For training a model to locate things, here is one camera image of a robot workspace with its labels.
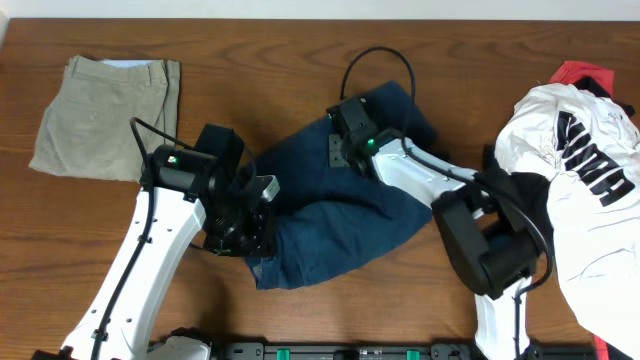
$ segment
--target green indicator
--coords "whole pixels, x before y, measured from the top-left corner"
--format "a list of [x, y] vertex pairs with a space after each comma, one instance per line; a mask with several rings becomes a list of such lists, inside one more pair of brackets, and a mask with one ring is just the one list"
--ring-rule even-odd
[[290, 356], [291, 352], [289, 349], [278, 349], [278, 352], [276, 353], [276, 360], [289, 360]]
[[420, 351], [407, 350], [407, 360], [420, 360]]

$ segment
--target blue cloth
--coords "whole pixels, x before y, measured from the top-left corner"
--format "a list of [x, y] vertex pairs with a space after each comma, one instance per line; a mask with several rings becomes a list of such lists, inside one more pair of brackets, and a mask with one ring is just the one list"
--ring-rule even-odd
[[[375, 107], [380, 129], [401, 128], [409, 96], [395, 82], [363, 95]], [[326, 117], [314, 122], [257, 161], [259, 175], [276, 175], [280, 192], [272, 258], [246, 258], [258, 289], [294, 289], [357, 269], [402, 245], [431, 220], [431, 210], [402, 190], [330, 168]], [[436, 132], [417, 108], [411, 138], [426, 148]]]

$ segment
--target wooden table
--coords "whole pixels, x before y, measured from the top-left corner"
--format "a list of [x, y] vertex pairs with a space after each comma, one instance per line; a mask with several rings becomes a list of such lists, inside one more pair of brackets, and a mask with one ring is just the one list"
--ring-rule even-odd
[[[640, 105], [640, 24], [454, 21], [12, 20], [0, 55], [0, 357], [54, 351], [80, 320], [126, 233], [138, 186], [58, 178], [27, 167], [45, 107], [76, 54], [182, 62], [179, 137], [205, 123], [235, 128], [257, 153], [337, 102], [343, 71], [374, 44], [413, 63], [417, 102], [459, 165], [478, 167], [527, 91], [564, 60], [617, 71], [617, 99]], [[402, 65], [372, 55], [348, 93]], [[530, 296], [529, 334], [590, 341], [555, 278]], [[362, 269], [295, 291], [256, 291], [242, 260], [188, 250], [154, 338], [181, 326], [272, 342], [471, 339], [473, 296], [449, 265], [437, 229]]]

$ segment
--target white t-shirt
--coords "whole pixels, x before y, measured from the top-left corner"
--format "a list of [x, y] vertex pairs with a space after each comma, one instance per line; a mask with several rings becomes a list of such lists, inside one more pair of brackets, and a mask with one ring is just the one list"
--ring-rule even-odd
[[560, 288], [587, 330], [640, 359], [640, 133], [573, 85], [533, 88], [496, 142], [508, 173], [550, 181]]

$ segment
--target khaki shorts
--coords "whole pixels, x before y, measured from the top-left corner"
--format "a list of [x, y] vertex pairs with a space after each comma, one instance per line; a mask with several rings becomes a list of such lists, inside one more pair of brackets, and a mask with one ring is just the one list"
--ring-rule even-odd
[[[180, 63], [116, 67], [76, 56], [46, 109], [29, 167], [57, 176], [138, 181], [142, 157], [129, 120], [176, 135]], [[165, 140], [144, 128], [147, 152]]]

